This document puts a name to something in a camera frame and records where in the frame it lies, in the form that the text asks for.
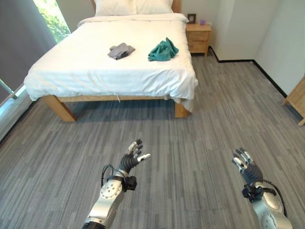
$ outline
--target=gray cloth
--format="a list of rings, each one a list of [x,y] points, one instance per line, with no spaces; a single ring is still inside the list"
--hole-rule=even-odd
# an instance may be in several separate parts
[[[110,48],[110,53],[108,56],[112,57],[115,60],[119,60],[130,55],[135,49],[130,45],[125,43],[119,44],[118,46],[113,46]]]

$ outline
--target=black baseboard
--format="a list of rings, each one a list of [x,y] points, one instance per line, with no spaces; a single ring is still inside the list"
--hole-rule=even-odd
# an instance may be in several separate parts
[[[287,94],[280,88],[279,85],[266,73],[266,71],[254,60],[254,59],[246,59],[246,60],[219,60],[213,47],[209,46],[209,49],[212,50],[214,56],[216,57],[217,62],[219,63],[228,63],[228,62],[252,62],[260,71],[261,73],[272,83],[272,85],[278,90],[278,92],[284,97],[287,97]]]

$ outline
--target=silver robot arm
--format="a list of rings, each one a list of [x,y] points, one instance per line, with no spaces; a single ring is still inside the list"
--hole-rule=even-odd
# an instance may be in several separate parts
[[[115,218],[117,208],[127,190],[134,190],[135,177],[128,177],[130,170],[140,162],[151,157],[150,154],[139,156],[142,141],[134,141],[121,159],[118,169],[108,177],[107,183],[100,190],[100,196],[93,205],[82,229],[108,229]]]
[[[261,229],[292,229],[291,222],[286,217],[285,208],[283,209],[278,198],[275,197],[276,192],[265,185],[266,183],[273,184],[263,179],[260,168],[246,150],[240,148],[236,152],[238,154],[234,154],[232,161],[247,183],[242,193],[253,204]]]

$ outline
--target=window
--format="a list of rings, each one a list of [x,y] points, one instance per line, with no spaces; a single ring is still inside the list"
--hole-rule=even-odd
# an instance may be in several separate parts
[[[33,1],[57,43],[71,33],[56,0]]]

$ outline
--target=cable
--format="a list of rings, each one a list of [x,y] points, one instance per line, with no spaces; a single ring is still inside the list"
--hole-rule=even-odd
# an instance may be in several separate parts
[[[124,175],[120,170],[115,169],[115,168],[113,167],[113,165],[105,165],[105,166],[103,167],[103,169],[102,169],[101,187],[103,187],[103,185],[104,185],[104,175],[105,175],[105,172],[107,171],[108,168],[110,168],[111,171],[112,171],[111,175],[113,175],[113,172],[116,171],[116,172],[118,172],[118,173],[120,173],[120,174],[122,175],[122,177],[123,177],[123,179],[124,179],[124,182],[126,182],[126,180],[125,180],[125,175]]]
[[[281,198],[281,202],[282,202],[282,204],[283,204],[284,215],[288,218],[288,216],[287,216],[287,210],[286,210],[286,206],[285,206],[285,202],[284,202],[284,199],[283,199],[282,194],[281,194],[280,190],[278,189],[278,187],[277,187],[276,185],[274,185],[271,181],[265,180],[265,179],[254,181],[254,182],[251,183],[251,186],[252,186],[255,182],[266,182],[266,183],[268,183],[269,185],[272,185],[272,186],[276,189],[278,195],[279,195],[280,198]]]

